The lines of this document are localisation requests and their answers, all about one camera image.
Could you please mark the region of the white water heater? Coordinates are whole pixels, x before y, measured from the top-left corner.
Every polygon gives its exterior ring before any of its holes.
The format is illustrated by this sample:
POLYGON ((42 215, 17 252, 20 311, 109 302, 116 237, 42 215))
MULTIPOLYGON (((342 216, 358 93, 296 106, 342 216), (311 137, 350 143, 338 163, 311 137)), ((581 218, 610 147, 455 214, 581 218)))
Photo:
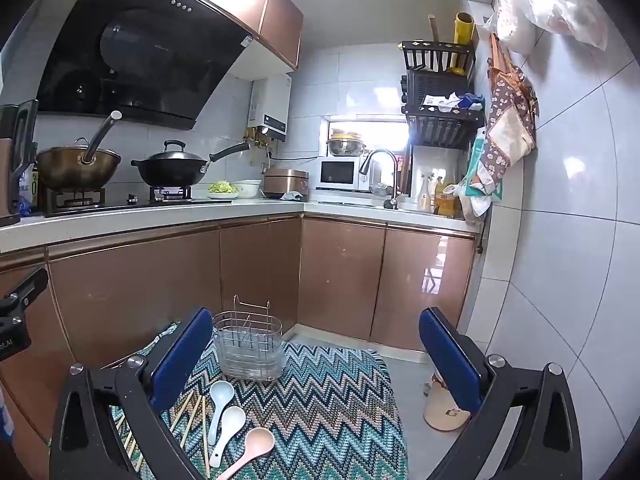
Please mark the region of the white water heater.
POLYGON ((292 78, 288 74, 255 80, 250 95, 247 127, 284 142, 288 132, 292 78))

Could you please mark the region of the wooden chopstick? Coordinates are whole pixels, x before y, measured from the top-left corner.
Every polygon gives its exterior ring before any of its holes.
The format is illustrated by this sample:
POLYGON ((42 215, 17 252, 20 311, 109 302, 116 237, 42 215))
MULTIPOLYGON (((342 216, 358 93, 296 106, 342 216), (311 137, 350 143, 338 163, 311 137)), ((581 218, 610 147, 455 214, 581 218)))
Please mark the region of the wooden chopstick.
POLYGON ((186 410, 186 408, 189 406, 191 398, 193 396, 193 391, 190 391, 189 394, 186 396, 186 398, 183 400, 183 402, 180 405, 180 408, 178 409, 177 414, 175 414, 175 418, 174 420, 171 422, 171 425, 169 426, 169 431, 173 432, 175 429, 175 426, 178 425, 179 420, 181 419, 184 411, 186 410))
POLYGON ((202 408, 202 441, 203 441, 203 467, 204 478, 210 478, 209 458, 208 458, 208 430, 207 430, 207 408, 205 396, 201 397, 202 408))
POLYGON ((189 416, 188 422, 186 423, 186 429, 184 430, 184 433, 182 435, 182 438, 180 440, 180 448, 184 449, 184 446, 186 445, 186 441, 189 439, 189 434, 191 432, 191 428, 193 426, 194 423, 194 419, 196 417, 196 415, 198 414, 198 409, 201 406, 201 400, 202 400, 202 396, 200 396, 199 394, 196 395, 195 398, 195 404, 193 407, 193 410, 189 416))

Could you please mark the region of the gas stove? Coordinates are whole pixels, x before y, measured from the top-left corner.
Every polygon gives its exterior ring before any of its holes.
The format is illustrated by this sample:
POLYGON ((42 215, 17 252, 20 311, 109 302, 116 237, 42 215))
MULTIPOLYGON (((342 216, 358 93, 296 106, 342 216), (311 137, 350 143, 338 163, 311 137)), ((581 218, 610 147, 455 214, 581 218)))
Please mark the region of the gas stove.
POLYGON ((231 204, 235 199, 236 196, 233 194, 222 194, 219 197, 208 194, 194 195, 190 186, 154 188, 142 185, 127 188, 121 184, 113 184, 97 191, 55 192, 41 185, 37 210, 45 217, 59 217, 136 208, 231 204))

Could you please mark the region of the black range hood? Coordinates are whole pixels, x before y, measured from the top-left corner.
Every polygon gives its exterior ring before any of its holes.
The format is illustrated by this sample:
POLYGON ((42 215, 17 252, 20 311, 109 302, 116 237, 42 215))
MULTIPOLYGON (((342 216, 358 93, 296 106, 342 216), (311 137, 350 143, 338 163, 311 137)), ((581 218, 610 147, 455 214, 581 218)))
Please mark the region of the black range hood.
POLYGON ((38 88, 43 113, 190 130, 252 41, 198 0, 77 0, 38 88))

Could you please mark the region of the white ceramic spoon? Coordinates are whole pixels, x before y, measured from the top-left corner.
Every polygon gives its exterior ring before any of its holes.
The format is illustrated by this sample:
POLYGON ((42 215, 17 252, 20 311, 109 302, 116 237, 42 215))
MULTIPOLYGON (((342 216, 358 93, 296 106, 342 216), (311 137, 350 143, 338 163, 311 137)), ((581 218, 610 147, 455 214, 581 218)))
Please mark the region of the white ceramic spoon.
POLYGON ((209 457, 209 466, 214 469, 220 467, 224 449, 230 440, 244 427, 245 423, 246 414, 242 408, 230 406, 230 408, 224 410, 220 421, 220 436, 214 445, 212 455, 209 457))

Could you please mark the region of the white microwave oven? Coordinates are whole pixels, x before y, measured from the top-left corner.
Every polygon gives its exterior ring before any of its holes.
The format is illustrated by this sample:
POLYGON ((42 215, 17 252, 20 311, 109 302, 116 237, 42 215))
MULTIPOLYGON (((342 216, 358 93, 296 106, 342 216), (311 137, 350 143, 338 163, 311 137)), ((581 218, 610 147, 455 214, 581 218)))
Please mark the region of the white microwave oven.
POLYGON ((320 157, 314 186, 322 190, 368 192, 369 177, 360 174, 360 157, 320 157))

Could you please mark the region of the lower brown cabinets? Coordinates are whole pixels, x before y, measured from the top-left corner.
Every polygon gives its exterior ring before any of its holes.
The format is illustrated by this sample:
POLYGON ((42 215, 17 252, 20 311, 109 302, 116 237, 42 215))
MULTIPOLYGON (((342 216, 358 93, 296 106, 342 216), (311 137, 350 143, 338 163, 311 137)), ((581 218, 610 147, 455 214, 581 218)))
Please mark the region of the lower brown cabinets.
POLYGON ((1 367, 14 448, 38 479, 68 368, 137 351, 196 307, 269 304, 297 324, 395 349, 419 348, 430 304, 460 318, 476 239, 426 226, 277 214, 126 228, 128 212, 22 223, 1 232, 1 286, 38 266, 49 283, 27 312, 30 347, 1 367))

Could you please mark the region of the light blue ceramic spoon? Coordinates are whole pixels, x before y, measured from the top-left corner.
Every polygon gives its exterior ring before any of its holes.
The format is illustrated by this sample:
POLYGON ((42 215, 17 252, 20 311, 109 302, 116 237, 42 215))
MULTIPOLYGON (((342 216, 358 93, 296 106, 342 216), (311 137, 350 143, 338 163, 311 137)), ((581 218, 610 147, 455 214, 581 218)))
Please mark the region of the light blue ceramic spoon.
POLYGON ((214 404, 214 414, 210 423, 207 442, 210 446, 214 446, 217 442, 218 425, 224 409, 234 399, 235 392, 230 382, 218 380, 209 388, 209 395, 214 404))

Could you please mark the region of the yellow roll on rack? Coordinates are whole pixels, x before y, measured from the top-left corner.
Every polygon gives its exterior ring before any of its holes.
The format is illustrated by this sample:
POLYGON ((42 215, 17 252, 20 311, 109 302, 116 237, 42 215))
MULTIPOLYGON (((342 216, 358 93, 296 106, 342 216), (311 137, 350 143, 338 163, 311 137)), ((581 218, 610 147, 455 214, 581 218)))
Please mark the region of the yellow roll on rack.
MULTIPOLYGON (((459 12, 454 19, 454 43, 467 46, 473 38, 474 18, 466 12, 459 12)), ((456 75, 465 74, 465 55, 453 53, 450 58, 449 70, 456 75)))

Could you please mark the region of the blue label bottle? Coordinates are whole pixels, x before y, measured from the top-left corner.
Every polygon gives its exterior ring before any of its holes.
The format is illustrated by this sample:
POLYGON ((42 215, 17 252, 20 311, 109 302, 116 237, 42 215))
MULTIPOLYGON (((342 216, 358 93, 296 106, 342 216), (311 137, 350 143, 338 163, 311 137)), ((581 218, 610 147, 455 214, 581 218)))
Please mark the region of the blue label bottle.
POLYGON ((32 167, 25 169, 20 177, 20 198, 18 199, 18 212, 21 217, 29 217, 32 214, 32 167))

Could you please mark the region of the brown patterned apron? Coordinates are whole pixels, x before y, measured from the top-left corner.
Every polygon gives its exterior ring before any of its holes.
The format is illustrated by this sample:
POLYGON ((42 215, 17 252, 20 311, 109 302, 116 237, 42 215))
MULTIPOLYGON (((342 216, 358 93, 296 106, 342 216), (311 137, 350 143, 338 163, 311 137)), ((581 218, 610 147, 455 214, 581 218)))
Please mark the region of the brown patterned apron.
POLYGON ((536 148, 536 92, 500 44, 489 36, 488 78, 491 91, 485 141, 471 179, 484 195, 495 192, 506 172, 536 148))

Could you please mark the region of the white bowl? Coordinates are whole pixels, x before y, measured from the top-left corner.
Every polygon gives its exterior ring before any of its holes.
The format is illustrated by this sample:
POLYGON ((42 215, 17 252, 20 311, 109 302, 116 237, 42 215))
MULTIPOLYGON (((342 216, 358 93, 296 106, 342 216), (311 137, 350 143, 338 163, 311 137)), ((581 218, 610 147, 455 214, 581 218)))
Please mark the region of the white bowl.
POLYGON ((236 189, 240 200, 249 200, 260 196, 261 180, 246 179, 232 182, 232 186, 236 189))

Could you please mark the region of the brown rice cooker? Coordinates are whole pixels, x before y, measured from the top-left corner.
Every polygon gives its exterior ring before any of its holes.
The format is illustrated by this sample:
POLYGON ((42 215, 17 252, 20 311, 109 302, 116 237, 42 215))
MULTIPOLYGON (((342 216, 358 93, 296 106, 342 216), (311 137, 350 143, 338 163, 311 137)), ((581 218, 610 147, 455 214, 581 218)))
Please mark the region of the brown rice cooker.
POLYGON ((299 193, 304 200, 309 194, 309 174, 296 169, 269 168, 262 176, 262 192, 267 198, 280 200, 289 192, 299 193))

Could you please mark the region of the plastic bag on wall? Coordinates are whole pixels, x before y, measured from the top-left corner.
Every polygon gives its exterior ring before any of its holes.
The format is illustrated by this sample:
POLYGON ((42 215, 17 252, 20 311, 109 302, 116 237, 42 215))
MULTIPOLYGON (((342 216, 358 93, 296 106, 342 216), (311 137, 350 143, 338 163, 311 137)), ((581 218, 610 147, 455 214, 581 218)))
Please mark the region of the plastic bag on wall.
POLYGON ((608 46, 608 19, 597 0, 497 0, 483 28, 521 55, 532 52, 542 30, 600 51, 608 46))

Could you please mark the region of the zigzag patterned mat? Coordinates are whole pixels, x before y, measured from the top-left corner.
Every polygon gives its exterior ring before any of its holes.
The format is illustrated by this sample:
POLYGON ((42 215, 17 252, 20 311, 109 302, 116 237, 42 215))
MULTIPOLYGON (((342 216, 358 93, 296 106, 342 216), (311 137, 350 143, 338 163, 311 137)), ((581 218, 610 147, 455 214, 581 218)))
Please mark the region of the zigzag patterned mat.
MULTIPOLYGON (((369 349, 284 344, 284 370, 274 382, 232 379, 233 404, 246 423, 224 449, 216 479, 244 452, 245 435, 255 427, 273 433, 273 450, 243 467, 240 479, 405 479, 407 445, 402 434, 392 380, 382 356, 369 349)), ((160 418, 169 429, 181 403, 189 406, 171 433, 180 440, 196 395, 205 396, 207 430, 214 404, 209 388, 223 380, 215 346, 208 344, 176 403, 160 418)), ((202 408, 183 452, 204 477, 202 408)))

